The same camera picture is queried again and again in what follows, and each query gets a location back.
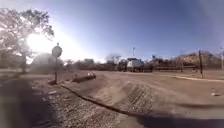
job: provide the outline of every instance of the blue sky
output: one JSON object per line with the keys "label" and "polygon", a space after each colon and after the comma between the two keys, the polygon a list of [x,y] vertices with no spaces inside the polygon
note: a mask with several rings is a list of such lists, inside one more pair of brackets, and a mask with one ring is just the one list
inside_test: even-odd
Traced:
{"label": "blue sky", "polygon": [[224,45],[223,0],[7,1],[0,7],[48,11],[55,36],[64,35],[60,44],[70,41],[65,58],[126,58],[133,47],[142,59],[170,58],[199,49],[217,53]]}

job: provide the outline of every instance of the white vehicle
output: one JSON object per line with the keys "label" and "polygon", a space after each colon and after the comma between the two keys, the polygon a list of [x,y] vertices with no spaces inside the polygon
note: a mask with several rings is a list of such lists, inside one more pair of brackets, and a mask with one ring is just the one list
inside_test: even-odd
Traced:
{"label": "white vehicle", "polygon": [[144,63],[142,62],[142,60],[140,59],[136,59],[136,58],[129,58],[128,59],[128,63],[127,63],[127,70],[128,71],[139,71],[142,72],[143,68],[144,68]]}

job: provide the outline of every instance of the road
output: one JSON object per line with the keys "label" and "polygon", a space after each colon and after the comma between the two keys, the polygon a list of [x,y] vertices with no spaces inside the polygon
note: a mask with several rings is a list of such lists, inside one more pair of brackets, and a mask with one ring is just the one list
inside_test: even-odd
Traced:
{"label": "road", "polygon": [[[59,77],[60,85],[57,86],[47,84],[53,77],[38,76],[37,79],[32,75],[14,78],[20,82],[16,80],[6,86],[4,83],[1,85],[2,87],[9,87],[9,84],[17,85],[17,90],[20,91],[20,93],[16,91],[20,96],[17,97],[18,101],[26,102],[22,105],[23,111],[14,110],[14,113],[22,116],[21,119],[25,122],[23,125],[32,127],[220,128],[224,126],[223,83],[180,79],[158,73],[95,72],[95,74],[96,79],[71,83],[65,81],[74,77],[74,74],[67,73]],[[24,83],[23,81],[26,81],[27,86],[18,84]],[[29,91],[25,87],[34,90],[33,93],[25,94],[24,92]],[[14,96],[13,92],[10,91],[7,95]],[[212,92],[219,93],[220,96],[211,96]],[[12,105],[18,106],[20,104],[18,101]]]}

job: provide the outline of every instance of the bare tree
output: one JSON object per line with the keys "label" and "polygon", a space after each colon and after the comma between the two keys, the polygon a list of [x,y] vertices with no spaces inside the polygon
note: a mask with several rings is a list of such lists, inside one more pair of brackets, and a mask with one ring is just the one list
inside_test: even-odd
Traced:
{"label": "bare tree", "polygon": [[121,58],[120,54],[113,53],[113,54],[109,54],[106,57],[106,61],[107,61],[107,63],[118,64],[120,58]]}

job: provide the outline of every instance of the sun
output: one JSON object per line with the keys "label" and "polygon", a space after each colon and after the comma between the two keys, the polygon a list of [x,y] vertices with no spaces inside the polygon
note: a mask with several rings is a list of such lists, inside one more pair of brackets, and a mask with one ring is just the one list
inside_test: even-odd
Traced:
{"label": "sun", "polygon": [[32,51],[38,53],[50,53],[55,46],[53,41],[48,40],[44,35],[30,34],[27,38],[27,44]]}

